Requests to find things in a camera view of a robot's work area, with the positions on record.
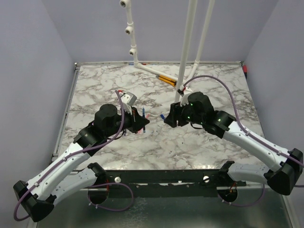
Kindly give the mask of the blue gel pen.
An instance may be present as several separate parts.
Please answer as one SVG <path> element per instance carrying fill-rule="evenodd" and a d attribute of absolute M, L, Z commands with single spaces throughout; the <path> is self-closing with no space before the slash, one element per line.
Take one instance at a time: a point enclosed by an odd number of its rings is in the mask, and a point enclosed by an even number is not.
<path fill-rule="evenodd" d="M 142 108 L 142 116 L 143 116 L 143 118 L 145 118 L 145 108 L 144 107 Z M 145 133 L 145 125 L 142 128 L 142 132 Z"/>

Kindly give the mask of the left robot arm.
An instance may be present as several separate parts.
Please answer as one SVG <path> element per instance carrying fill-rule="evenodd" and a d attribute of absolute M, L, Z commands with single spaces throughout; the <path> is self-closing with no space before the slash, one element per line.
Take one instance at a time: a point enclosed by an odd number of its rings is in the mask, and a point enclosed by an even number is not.
<path fill-rule="evenodd" d="M 149 122 L 138 114 L 135 107 L 131 107 L 130 112 L 122 110 L 118 114 L 113 104 L 102 105 L 95 113 L 94 120 L 78 133 L 63 154 L 36 177 L 15 183 L 13 189 L 18 202 L 14 219 L 22 220 L 17 216 L 18 208 L 22 206 L 34 222 L 41 221 L 64 198 L 82 188 L 101 187 L 107 178 L 100 165 L 90 164 L 75 175 L 71 175 L 71 172 L 114 141 L 123 130 L 137 133 Z"/>

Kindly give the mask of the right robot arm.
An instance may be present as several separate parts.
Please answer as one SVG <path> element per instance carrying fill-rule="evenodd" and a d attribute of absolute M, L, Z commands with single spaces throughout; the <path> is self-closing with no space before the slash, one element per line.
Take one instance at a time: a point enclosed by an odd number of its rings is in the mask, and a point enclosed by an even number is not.
<path fill-rule="evenodd" d="M 236 144 L 263 162 L 262 166 L 235 162 L 223 166 L 218 180 L 224 186 L 250 181 L 290 195 L 303 172 L 304 155 L 299 149 L 288 150 L 257 135 L 229 113 L 215 110 L 202 92 L 184 95 L 180 102 L 171 104 L 164 122 L 172 128 L 199 124 L 209 134 Z"/>

